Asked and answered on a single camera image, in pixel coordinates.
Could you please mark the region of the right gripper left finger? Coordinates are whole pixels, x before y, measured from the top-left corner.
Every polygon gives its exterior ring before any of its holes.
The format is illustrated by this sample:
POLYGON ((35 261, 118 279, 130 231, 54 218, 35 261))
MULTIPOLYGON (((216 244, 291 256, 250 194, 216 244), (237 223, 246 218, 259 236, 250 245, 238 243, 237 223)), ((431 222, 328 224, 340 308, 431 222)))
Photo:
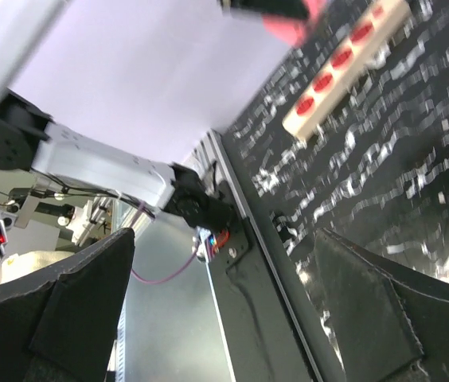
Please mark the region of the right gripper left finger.
POLYGON ((104 381, 135 253, 107 238, 0 285, 0 381, 104 381))

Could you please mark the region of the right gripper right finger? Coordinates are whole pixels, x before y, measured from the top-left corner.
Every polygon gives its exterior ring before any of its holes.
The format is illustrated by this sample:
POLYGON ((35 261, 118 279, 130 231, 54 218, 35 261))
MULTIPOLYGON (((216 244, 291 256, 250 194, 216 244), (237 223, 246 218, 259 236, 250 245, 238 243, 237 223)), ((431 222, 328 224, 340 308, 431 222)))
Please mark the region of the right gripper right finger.
POLYGON ((348 381, 449 381, 449 283, 326 228, 314 254, 348 381))

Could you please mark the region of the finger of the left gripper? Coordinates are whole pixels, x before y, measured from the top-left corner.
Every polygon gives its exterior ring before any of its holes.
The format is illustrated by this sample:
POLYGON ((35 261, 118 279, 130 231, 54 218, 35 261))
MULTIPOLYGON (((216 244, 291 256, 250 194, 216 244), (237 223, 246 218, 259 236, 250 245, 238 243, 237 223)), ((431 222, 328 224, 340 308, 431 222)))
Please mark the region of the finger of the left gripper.
POLYGON ((223 10, 255 13, 293 20, 308 19, 308 8, 300 0, 219 0, 223 10))

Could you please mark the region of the pink adapter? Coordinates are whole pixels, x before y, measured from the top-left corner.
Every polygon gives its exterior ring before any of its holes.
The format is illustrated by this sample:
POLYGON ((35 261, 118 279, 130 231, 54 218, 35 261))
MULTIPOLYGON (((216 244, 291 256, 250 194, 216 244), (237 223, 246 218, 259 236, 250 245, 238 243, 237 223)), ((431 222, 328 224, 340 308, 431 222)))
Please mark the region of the pink adapter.
POLYGON ((309 11, 307 20, 301 21, 280 16, 263 16, 264 28, 292 48, 299 47, 314 32, 330 1, 307 0, 303 3, 309 11))

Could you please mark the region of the beige red power strip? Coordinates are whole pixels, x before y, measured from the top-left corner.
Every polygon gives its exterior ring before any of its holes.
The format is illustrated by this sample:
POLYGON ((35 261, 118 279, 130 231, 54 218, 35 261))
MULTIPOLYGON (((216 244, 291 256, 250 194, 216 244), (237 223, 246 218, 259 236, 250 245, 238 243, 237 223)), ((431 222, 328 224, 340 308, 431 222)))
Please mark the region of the beige red power strip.
POLYGON ((334 50, 283 119, 284 129, 307 140, 336 108, 365 70, 366 63, 411 14, 406 1, 374 1, 334 50))

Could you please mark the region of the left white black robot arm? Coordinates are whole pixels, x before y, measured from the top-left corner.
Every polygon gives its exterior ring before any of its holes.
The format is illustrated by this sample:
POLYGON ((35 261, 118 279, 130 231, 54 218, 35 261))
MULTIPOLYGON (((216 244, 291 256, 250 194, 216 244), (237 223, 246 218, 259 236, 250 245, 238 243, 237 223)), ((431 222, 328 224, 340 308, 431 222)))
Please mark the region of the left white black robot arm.
POLYGON ((88 138, 9 88, 66 7, 64 1, 0 1, 0 170, 35 171, 66 188, 81 184, 182 217, 190 227, 227 229, 233 205, 207 194, 194 170, 152 162, 88 138))

